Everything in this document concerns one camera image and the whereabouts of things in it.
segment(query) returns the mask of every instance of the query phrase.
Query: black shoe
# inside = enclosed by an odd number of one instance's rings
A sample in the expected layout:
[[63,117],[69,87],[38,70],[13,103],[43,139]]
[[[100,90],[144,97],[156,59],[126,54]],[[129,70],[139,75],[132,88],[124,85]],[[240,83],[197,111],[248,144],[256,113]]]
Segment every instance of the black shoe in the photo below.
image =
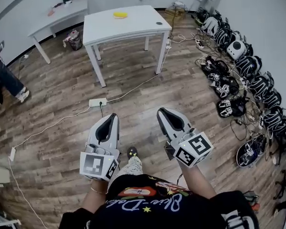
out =
[[135,147],[130,147],[127,150],[127,157],[130,159],[131,157],[137,157],[138,156],[138,150]]

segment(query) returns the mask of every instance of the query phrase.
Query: yellow object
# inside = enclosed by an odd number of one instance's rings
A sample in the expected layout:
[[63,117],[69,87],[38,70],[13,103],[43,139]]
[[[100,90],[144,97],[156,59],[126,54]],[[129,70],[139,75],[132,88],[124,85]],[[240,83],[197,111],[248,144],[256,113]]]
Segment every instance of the yellow object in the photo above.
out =
[[128,14],[124,13],[124,12],[114,12],[113,16],[116,19],[125,19],[125,18],[127,18]]

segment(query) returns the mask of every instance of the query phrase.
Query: bracelet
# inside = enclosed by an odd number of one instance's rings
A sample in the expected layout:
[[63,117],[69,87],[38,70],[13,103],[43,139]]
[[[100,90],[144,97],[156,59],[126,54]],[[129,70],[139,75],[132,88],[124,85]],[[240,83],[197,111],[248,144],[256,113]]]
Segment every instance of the bracelet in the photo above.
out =
[[107,193],[101,193],[101,192],[99,192],[99,191],[93,189],[93,188],[92,188],[92,185],[91,185],[90,189],[91,189],[92,191],[98,193],[98,194],[102,194],[102,195],[106,195],[106,194],[107,194]]

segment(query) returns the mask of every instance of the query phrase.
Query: patterned pants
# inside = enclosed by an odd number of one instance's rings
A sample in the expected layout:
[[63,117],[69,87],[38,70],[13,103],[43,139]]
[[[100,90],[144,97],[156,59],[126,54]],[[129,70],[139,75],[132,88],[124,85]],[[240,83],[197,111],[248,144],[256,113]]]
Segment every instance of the patterned pants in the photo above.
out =
[[109,186],[111,185],[111,183],[118,178],[121,175],[142,175],[143,171],[142,171],[142,162],[141,160],[134,156],[131,157],[128,161],[128,164],[125,165],[117,174],[114,174],[113,177],[111,178],[110,182],[109,182]]

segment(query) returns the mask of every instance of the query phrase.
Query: jeans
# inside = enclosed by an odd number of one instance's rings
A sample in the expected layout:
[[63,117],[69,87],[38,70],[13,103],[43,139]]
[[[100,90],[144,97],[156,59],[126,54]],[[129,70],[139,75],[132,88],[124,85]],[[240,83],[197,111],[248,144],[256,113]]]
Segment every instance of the jeans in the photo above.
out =
[[0,61],[0,85],[3,85],[14,97],[24,88],[24,85],[2,61]]

